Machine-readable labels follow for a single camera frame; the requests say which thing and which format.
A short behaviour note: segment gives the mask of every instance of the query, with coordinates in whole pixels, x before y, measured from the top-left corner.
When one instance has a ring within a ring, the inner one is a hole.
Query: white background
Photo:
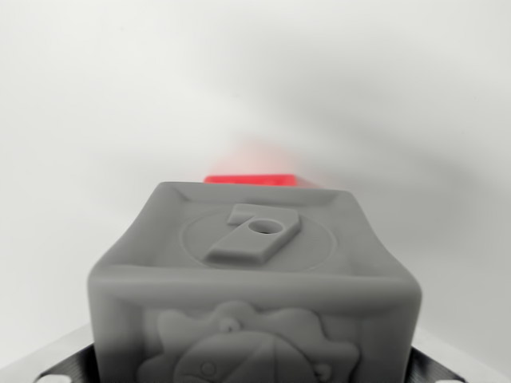
[[[0,366],[88,321],[162,180],[355,193],[420,326],[511,375],[511,3],[0,1]]]

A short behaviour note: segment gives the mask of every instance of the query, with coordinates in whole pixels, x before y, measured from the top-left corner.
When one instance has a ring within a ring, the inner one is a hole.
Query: black platform
[[[61,361],[41,374],[41,377],[49,374],[67,375],[73,379],[73,383],[100,383],[93,345]],[[465,379],[424,353],[412,349],[406,373],[406,383],[434,383],[440,380],[466,382]]]

